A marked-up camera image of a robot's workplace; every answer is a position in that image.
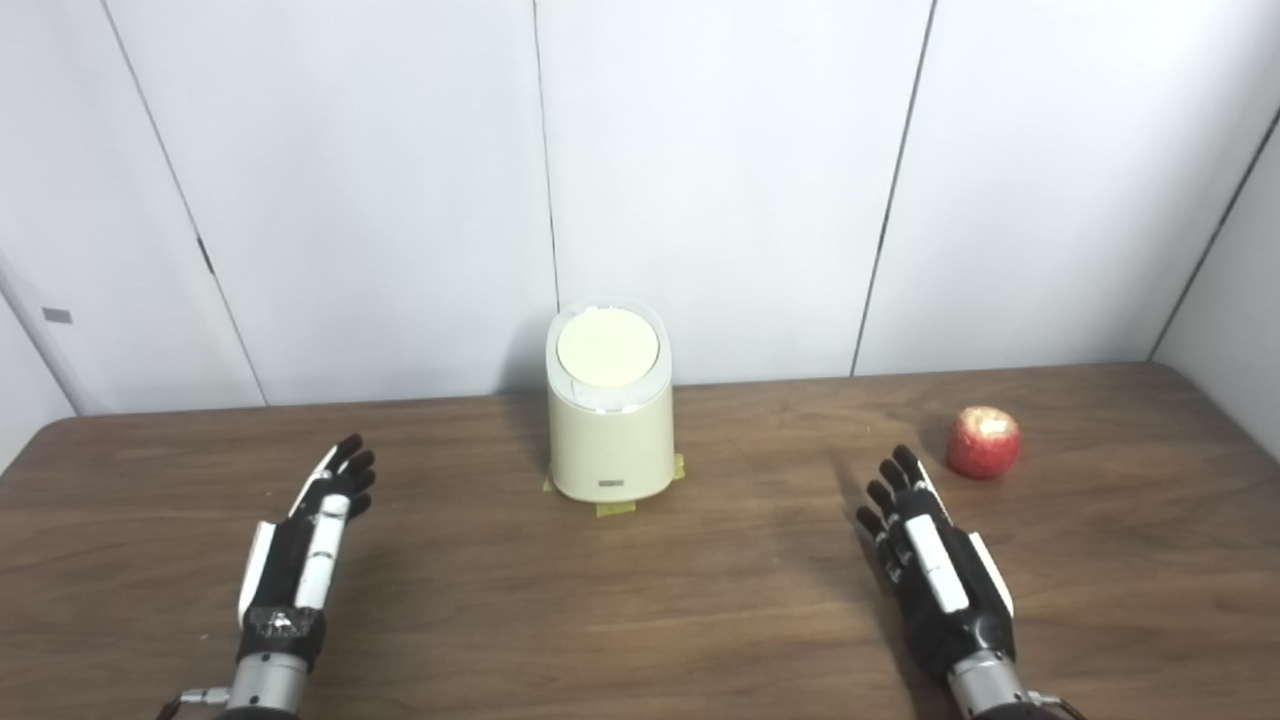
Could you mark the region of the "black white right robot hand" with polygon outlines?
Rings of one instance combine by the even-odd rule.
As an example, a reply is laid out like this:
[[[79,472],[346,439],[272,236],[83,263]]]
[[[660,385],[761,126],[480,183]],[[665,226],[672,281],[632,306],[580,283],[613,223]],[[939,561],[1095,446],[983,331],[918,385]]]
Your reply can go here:
[[[855,510],[899,603],[911,659],[936,679],[989,652],[1018,656],[1007,587],[978,534],[954,523],[922,460],[899,445]]]

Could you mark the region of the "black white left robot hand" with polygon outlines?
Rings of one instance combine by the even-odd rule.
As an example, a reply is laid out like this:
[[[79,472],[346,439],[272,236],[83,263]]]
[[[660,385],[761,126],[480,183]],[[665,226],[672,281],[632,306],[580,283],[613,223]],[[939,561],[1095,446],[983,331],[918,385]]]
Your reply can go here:
[[[237,601],[237,660],[285,653],[314,670],[342,536],[372,505],[374,462],[361,434],[343,438],[310,473],[285,518],[257,524]]]

